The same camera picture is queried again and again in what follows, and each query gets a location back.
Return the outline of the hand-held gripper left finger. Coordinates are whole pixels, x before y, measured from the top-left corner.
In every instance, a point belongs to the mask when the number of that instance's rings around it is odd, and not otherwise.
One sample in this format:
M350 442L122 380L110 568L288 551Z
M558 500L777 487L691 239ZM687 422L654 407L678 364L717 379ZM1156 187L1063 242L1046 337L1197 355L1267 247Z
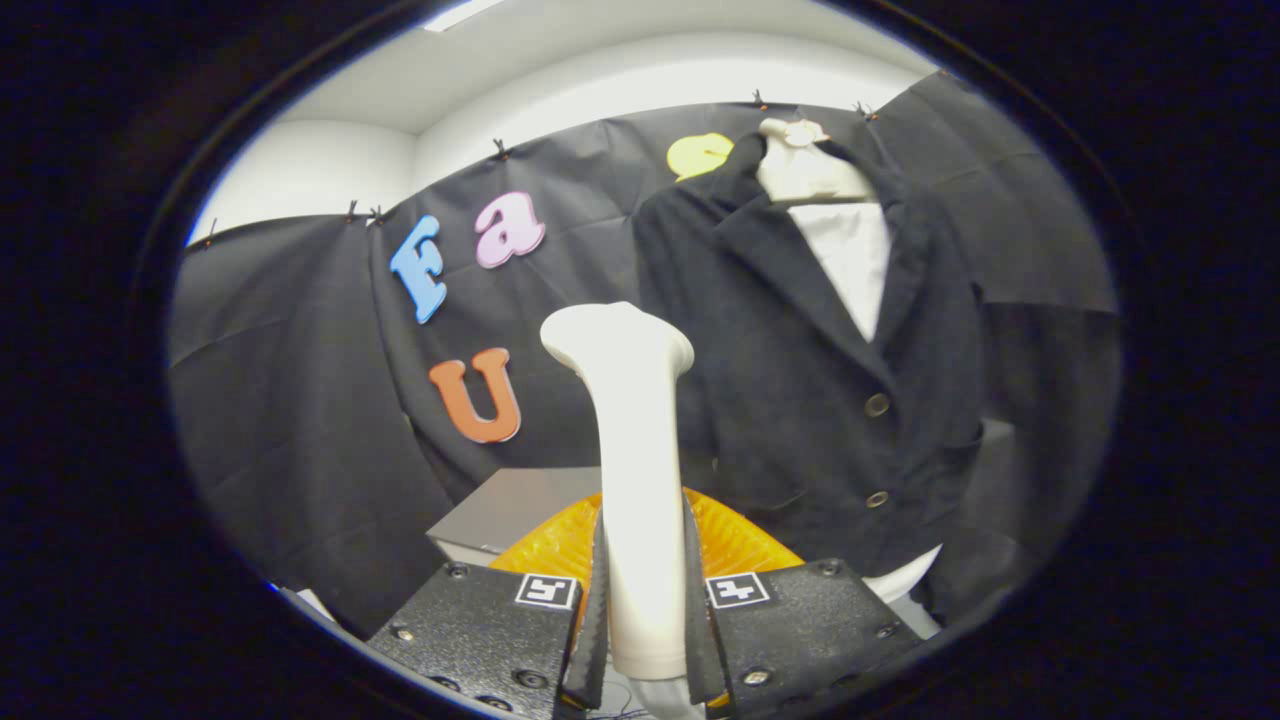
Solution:
M600 707L608 655L602 497L558 511L490 566L449 561L370 646L435 692L522 719Z

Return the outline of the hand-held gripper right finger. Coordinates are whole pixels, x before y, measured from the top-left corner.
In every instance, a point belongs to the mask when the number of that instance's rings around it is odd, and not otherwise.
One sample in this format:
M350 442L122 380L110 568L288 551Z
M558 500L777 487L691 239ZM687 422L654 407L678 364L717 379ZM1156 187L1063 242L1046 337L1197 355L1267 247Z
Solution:
M726 505L684 496L687 680L708 717L795 716L915 653L919 634L844 561L803 561Z

